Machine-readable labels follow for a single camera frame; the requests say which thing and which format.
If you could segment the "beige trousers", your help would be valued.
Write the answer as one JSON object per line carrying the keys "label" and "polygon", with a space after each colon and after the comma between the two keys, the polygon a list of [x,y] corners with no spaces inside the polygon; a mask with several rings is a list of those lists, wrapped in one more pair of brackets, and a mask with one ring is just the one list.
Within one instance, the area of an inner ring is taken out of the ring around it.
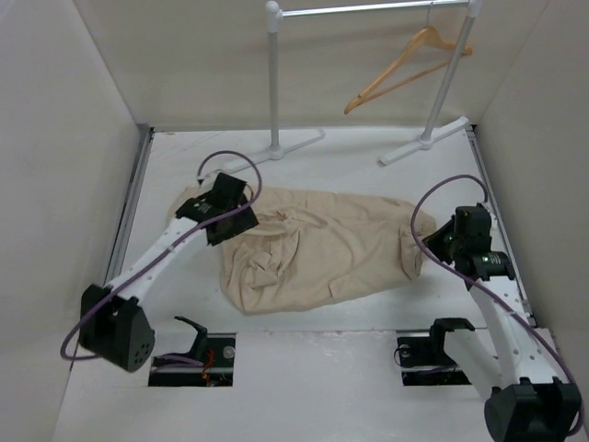
{"label": "beige trousers", "polygon": [[374,195],[262,189],[258,225],[223,242],[220,287],[244,314],[305,311],[409,285],[434,218]]}

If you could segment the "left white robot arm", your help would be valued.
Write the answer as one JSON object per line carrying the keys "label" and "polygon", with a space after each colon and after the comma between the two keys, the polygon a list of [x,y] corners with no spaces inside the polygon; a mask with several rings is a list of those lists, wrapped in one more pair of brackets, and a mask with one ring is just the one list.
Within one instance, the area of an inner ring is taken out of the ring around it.
{"label": "left white robot arm", "polygon": [[89,286],[81,299],[80,345],[127,372],[137,371],[156,342],[147,302],[195,254],[258,225],[252,204],[261,188],[247,196],[247,187],[243,180],[218,174],[206,192],[180,205],[161,236],[126,272],[103,286]]}

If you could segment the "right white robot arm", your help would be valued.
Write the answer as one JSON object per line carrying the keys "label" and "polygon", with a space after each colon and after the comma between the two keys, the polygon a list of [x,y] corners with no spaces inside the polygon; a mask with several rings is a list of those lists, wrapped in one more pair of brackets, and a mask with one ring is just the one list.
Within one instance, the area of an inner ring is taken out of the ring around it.
{"label": "right white robot arm", "polygon": [[410,365],[457,366],[484,402],[494,441],[565,440],[583,414],[582,396],[553,368],[553,352],[525,320],[514,267],[491,248],[491,214],[482,204],[459,206],[424,246],[464,281],[494,351],[488,352],[469,320],[441,318],[420,347],[401,345]]}

